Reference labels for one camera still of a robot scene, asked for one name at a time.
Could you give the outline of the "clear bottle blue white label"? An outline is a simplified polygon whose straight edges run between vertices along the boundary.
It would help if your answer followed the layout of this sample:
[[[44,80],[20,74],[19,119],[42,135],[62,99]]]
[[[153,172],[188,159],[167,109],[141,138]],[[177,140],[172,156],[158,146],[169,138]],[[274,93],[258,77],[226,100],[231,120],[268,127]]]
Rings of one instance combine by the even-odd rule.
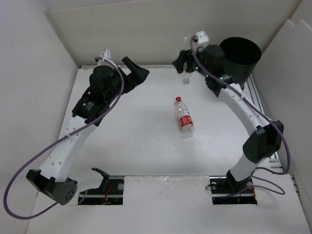
[[[187,85],[190,83],[190,77],[193,72],[193,66],[189,65],[187,62],[183,64],[183,72],[181,73],[182,83]]]

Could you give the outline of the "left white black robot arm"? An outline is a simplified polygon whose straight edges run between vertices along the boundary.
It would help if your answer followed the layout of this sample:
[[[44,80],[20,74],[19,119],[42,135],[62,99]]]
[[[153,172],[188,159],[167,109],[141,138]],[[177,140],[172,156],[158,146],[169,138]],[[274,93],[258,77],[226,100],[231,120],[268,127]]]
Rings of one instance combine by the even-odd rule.
[[[38,169],[29,170],[26,175],[39,192],[60,205],[68,204],[78,190],[78,182],[68,175],[86,139],[112,110],[113,101],[142,84],[150,73],[128,57],[122,62],[130,70],[129,74],[108,59],[97,61],[98,65],[89,77],[89,87],[72,110],[64,140],[56,144]]]

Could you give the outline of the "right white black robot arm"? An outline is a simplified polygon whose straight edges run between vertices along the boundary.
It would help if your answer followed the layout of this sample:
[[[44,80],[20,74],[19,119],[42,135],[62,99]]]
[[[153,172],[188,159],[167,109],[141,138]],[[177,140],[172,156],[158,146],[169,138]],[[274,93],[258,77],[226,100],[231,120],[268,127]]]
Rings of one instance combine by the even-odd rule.
[[[253,194],[254,173],[262,169],[260,164],[277,152],[284,141],[282,122],[262,114],[243,94],[236,77],[225,68],[225,53],[220,46],[181,50],[172,64],[180,75],[193,72],[203,75],[208,89],[232,110],[249,135],[239,161],[224,178],[212,179],[208,185],[213,199],[223,201]]]

